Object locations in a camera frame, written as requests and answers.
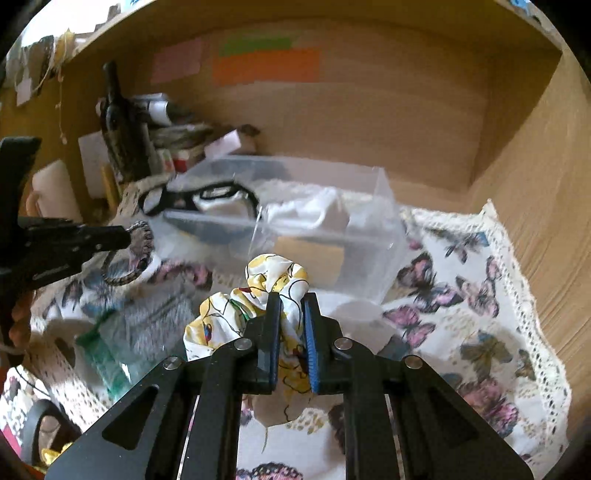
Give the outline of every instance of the lace trim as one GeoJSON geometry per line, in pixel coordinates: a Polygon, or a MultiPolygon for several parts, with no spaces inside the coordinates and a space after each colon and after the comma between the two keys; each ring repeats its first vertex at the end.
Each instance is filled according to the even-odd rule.
{"type": "Polygon", "coordinates": [[[536,478],[542,478],[554,466],[567,447],[566,429],[572,391],[566,380],[564,364],[546,340],[535,308],[530,284],[515,258],[513,244],[498,220],[491,200],[477,215],[434,212],[406,207],[403,216],[413,218],[420,226],[466,233],[484,232],[501,269],[501,281],[519,321],[532,365],[538,379],[546,412],[545,445],[528,460],[536,478]]]}
{"type": "Polygon", "coordinates": [[[46,386],[51,388],[72,422],[85,432],[111,406],[99,400],[80,379],[56,345],[43,337],[46,323],[39,317],[31,318],[31,347],[25,366],[46,386]]]}

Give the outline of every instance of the pink butterfly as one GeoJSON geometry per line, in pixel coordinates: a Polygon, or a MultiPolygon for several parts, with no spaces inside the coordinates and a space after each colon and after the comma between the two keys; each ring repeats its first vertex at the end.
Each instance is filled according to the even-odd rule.
{"type": "Polygon", "coordinates": [[[410,247],[410,250],[421,250],[423,248],[421,241],[415,238],[408,239],[408,246],[410,247]]]}
{"type": "Polygon", "coordinates": [[[505,438],[513,432],[513,428],[517,424],[519,418],[519,410],[514,403],[502,403],[498,405],[493,411],[486,416],[486,421],[495,431],[505,438]]]}
{"type": "Polygon", "coordinates": [[[501,270],[496,264],[495,257],[492,255],[486,259],[486,278],[488,280],[498,280],[501,278],[501,270]]]}
{"type": "Polygon", "coordinates": [[[416,295],[414,306],[423,313],[435,313],[440,307],[451,307],[464,301],[464,297],[446,283],[435,283],[433,259],[426,252],[402,268],[397,275],[398,282],[413,288],[411,295],[416,295]]]}
{"type": "Polygon", "coordinates": [[[418,310],[410,305],[389,310],[384,313],[384,317],[404,329],[402,339],[413,349],[422,345],[427,336],[435,330],[434,323],[421,323],[418,310]]]}
{"type": "Polygon", "coordinates": [[[283,463],[263,463],[253,470],[236,470],[236,480],[304,480],[293,467],[283,463]]]}
{"type": "Polygon", "coordinates": [[[411,348],[417,348],[427,340],[427,336],[435,330],[434,323],[421,323],[420,325],[408,328],[402,338],[404,338],[411,348]]]}
{"type": "Polygon", "coordinates": [[[496,300],[495,282],[487,278],[481,286],[467,281],[465,278],[456,277],[456,283],[468,306],[478,315],[487,315],[496,318],[499,314],[499,302],[496,300]]]}

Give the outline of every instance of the white fabric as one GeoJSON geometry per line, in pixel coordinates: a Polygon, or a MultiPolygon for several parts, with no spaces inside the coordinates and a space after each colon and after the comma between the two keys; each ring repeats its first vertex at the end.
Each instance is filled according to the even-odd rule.
{"type": "Polygon", "coordinates": [[[150,190],[144,199],[144,213],[149,214],[154,208],[160,203],[162,198],[162,187],[157,187],[154,190],[150,190]]]}
{"type": "Polygon", "coordinates": [[[238,130],[233,130],[222,138],[218,138],[216,141],[205,146],[203,151],[205,152],[206,159],[215,160],[229,154],[255,153],[256,145],[252,137],[242,134],[238,130]]]}
{"type": "Polygon", "coordinates": [[[254,218],[252,204],[246,198],[246,193],[237,192],[229,198],[202,199],[199,195],[193,196],[195,205],[207,215],[231,216],[240,218],[254,218]]]}
{"type": "Polygon", "coordinates": [[[326,187],[311,197],[284,203],[271,203],[266,208],[267,222],[277,229],[324,230],[343,232],[349,223],[339,191],[326,187]]]}

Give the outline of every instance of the butterfly print tablecloth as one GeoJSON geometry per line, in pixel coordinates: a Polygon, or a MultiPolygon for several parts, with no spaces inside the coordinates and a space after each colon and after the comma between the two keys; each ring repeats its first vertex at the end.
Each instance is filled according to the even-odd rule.
{"type": "MultiPolygon", "coordinates": [[[[570,388],[492,204],[404,217],[413,251],[390,300],[317,292],[322,313],[375,353],[423,357],[542,478],[567,445],[570,388]]],[[[345,478],[342,403],[326,403],[269,429],[244,405],[236,479],[345,478]]]]}

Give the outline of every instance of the dark glass bottle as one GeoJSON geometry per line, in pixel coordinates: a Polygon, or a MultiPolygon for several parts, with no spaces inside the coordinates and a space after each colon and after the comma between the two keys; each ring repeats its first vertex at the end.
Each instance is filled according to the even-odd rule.
{"type": "Polygon", "coordinates": [[[121,95],[115,62],[105,63],[103,71],[107,98],[100,123],[111,162],[121,173],[123,183],[143,179],[150,175],[150,166],[134,108],[121,95]]]}

